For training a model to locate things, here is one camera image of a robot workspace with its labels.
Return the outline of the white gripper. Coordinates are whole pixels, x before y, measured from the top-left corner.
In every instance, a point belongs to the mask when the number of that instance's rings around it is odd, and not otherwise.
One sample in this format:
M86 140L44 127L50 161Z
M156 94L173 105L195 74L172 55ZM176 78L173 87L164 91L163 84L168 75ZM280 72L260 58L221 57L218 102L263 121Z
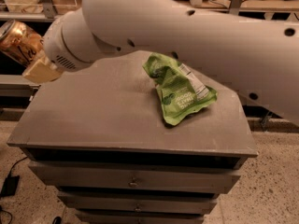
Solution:
M63 71L59 68L76 72L93 64L93 34L81 8L67 12L52 23L44 35L44 50L47 56L35 58L22 73L35 84L60 78Z

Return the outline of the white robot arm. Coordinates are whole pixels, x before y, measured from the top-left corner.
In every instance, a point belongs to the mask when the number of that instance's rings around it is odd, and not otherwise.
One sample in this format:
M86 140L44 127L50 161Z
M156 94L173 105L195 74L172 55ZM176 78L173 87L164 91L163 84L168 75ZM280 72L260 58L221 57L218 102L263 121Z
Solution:
M173 57L299 125L299 24L202 10L173 0L82 0L44 35L62 71L138 50Z

